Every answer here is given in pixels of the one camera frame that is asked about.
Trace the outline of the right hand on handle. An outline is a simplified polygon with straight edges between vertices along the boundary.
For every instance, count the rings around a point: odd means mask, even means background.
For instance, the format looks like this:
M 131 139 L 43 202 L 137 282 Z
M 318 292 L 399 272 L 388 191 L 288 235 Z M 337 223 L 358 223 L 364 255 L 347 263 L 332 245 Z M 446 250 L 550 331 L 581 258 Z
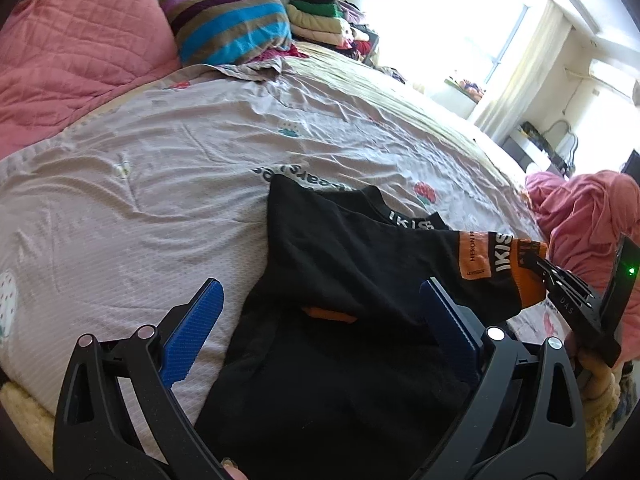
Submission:
M 585 419 L 587 468 L 590 468 L 602 454 L 605 427 L 620 403 L 620 385 L 612 368 L 596 354 L 579 349 L 572 335 L 565 339 L 565 348 L 574 363 L 590 375 L 585 385 L 578 387 Z

